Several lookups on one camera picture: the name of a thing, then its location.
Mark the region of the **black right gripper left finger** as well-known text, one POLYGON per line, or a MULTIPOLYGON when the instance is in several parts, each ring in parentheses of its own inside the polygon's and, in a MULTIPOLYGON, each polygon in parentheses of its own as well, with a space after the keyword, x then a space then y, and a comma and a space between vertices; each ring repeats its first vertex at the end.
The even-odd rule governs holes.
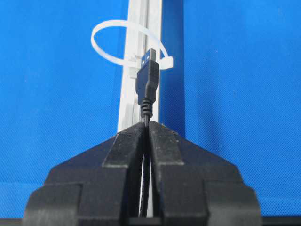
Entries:
POLYGON ((53 167, 27 203, 24 226, 121 226, 139 214, 143 123, 53 167))

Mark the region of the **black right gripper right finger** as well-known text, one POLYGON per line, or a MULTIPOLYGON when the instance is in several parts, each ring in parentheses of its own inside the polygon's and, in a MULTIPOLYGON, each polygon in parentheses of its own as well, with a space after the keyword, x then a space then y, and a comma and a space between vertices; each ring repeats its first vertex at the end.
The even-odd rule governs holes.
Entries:
POLYGON ((159 212, 166 226, 259 226, 252 188, 227 160, 149 123, 150 151, 159 212))

